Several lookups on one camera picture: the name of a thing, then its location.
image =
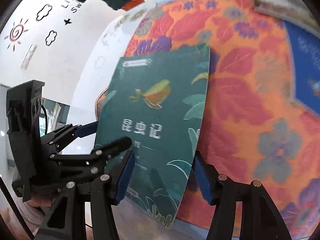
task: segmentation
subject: metal screw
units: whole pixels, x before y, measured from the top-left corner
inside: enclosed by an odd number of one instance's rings
[[[254,185],[255,187],[260,187],[260,186],[261,186],[261,182],[258,181],[258,180],[255,180],[255,181],[253,182],[253,185]]]
[[[108,180],[110,178],[110,176],[108,175],[108,174],[103,174],[103,175],[101,175],[101,177],[100,177],[100,179],[102,180],[102,181],[106,181],[106,180]]]
[[[225,181],[225,180],[227,180],[227,176],[226,175],[224,175],[224,174],[220,174],[219,176],[218,176],[218,179],[220,179],[220,180],[222,180],[222,181]]]
[[[73,188],[75,186],[75,183],[73,181],[70,181],[67,183],[67,188]]]
[[[97,167],[92,167],[92,168],[90,169],[90,171],[91,171],[92,174],[97,174],[99,170],[98,170]]]

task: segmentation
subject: green book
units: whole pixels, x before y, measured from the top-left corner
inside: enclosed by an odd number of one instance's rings
[[[126,197],[169,229],[191,171],[204,112],[210,48],[122,57],[111,80],[95,146],[123,136],[136,164]],[[124,153],[108,161],[106,172]]]

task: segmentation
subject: blue gripper pad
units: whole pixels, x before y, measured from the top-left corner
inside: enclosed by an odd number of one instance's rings
[[[121,200],[124,199],[125,193],[127,192],[134,165],[135,165],[135,156],[134,156],[134,153],[131,152],[128,158],[128,161],[123,168],[122,174],[118,179],[118,183],[117,183],[118,187],[117,187],[116,195],[114,198],[117,205],[120,203]]]
[[[201,190],[202,197],[211,204],[213,201],[212,197],[212,185],[205,173],[203,164],[201,163],[200,157],[195,156],[193,163],[193,171],[196,176],[196,180]]]

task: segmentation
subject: floral fabric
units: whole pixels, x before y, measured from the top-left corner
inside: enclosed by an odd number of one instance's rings
[[[252,0],[165,4],[141,22],[125,56],[210,45],[198,150],[235,181],[260,180],[299,239],[320,220],[320,120],[291,102],[293,62],[283,23],[252,8]],[[209,228],[213,212],[189,179],[177,217]],[[240,221],[239,208],[234,236]]]

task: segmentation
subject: black star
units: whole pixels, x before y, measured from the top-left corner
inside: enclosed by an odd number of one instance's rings
[[[70,23],[72,23],[72,22],[70,22],[70,19],[64,20],[64,25],[67,25],[67,24],[70,24]]]

